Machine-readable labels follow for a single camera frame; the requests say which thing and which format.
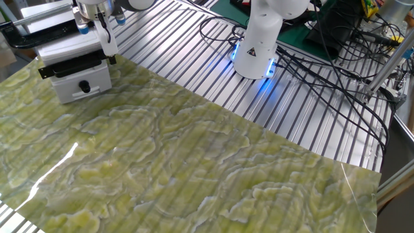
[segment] silver tube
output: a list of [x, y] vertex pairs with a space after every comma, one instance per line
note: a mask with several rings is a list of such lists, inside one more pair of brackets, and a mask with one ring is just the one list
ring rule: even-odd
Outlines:
[[398, 46], [393, 55], [382, 67], [381, 71], [373, 78], [373, 81], [366, 87], [367, 94], [372, 95], [380, 88], [388, 76], [394, 71], [395, 67], [400, 63], [402, 55], [410, 49], [414, 44], [414, 30], [412, 30], [404, 41]]

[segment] marble pattern mat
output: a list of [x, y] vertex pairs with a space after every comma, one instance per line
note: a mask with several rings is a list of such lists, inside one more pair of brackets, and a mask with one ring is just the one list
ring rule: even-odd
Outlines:
[[61, 105], [0, 84], [0, 200], [50, 232], [374, 232], [380, 174], [316, 155], [119, 56]]

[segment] blue led light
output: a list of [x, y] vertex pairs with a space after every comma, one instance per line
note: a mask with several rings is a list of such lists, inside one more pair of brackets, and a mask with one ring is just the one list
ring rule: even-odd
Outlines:
[[240, 45], [240, 43], [237, 43], [237, 45], [235, 46], [235, 50], [234, 50], [234, 53], [232, 55], [232, 60], [234, 60], [234, 58], [235, 58], [235, 54], [236, 54], [236, 52], [237, 52], [237, 50], [239, 48], [239, 45]]
[[268, 66], [268, 68], [267, 68], [266, 76], [273, 76], [273, 75], [270, 73], [270, 71], [272, 70], [273, 61], [274, 61], [274, 58], [272, 58], [272, 60], [270, 61], [270, 64], [269, 64], [269, 66]]

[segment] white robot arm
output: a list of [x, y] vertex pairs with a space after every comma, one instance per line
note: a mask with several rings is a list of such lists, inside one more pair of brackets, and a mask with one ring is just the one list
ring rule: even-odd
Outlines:
[[306, 11], [310, 0], [252, 0], [252, 10], [243, 41], [232, 56], [234, 69], [245, 78], [273, 76], [276, 40], [284, 19]]

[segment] metal rod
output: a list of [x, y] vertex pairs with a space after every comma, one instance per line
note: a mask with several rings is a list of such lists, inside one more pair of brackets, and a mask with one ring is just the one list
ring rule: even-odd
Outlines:
[[17, 20], [16, 22], [13, 22], [13, 24], [15, 26], [24, 25], [24, 24], [31, 23], [31, 22], [39, 20], [39, 19], [43, 19], [44, 17], [48, 17], [48, 16], [52, 16], [52, 15], [60, 13], [60, 12], [68, 11], [70, 9], [72, 9], [72, 4], [67, 3], [67, 4], [58, 6], [56, 8], [53, 8], [53, 9], [50, 9], [50, 10], [47, 10], [47, 11], [44, 11], [44, 12], [34, 14], [33, 16], [29, 16], [29, 17], [26, 17], [24, 19]]
[[373, 78], [373, 81], [366, 87], [367, 93], [372, 95], [381, 87], [388, 76], [394, 71], [395, 67], [400, 63], [402, 55], [413, 46], [414, 30], [408, 34], [404, 41], [398, 46], [393, 55], [382, 67], [381, 71]]
[[401, 177], [404, 177], [404, 175], [402, 175], [404, 172], [407, 172], [409, 170], [414, 171], [414, 160], [410, 161], [407, 165], [405, 165], [403, 168], [401, 168], [398, 172], [396, 172], [391, 178], [389, 178], [388, 180], [386, 180], [384, 183], [382, 183], [379, 187], [378, 187], [378, 191], [381, 191], [383, 189], [385, 189], [387, 186], [389, 186], [389, 184], [391, 184], [394, 180], [396, 179], [401, 179]]

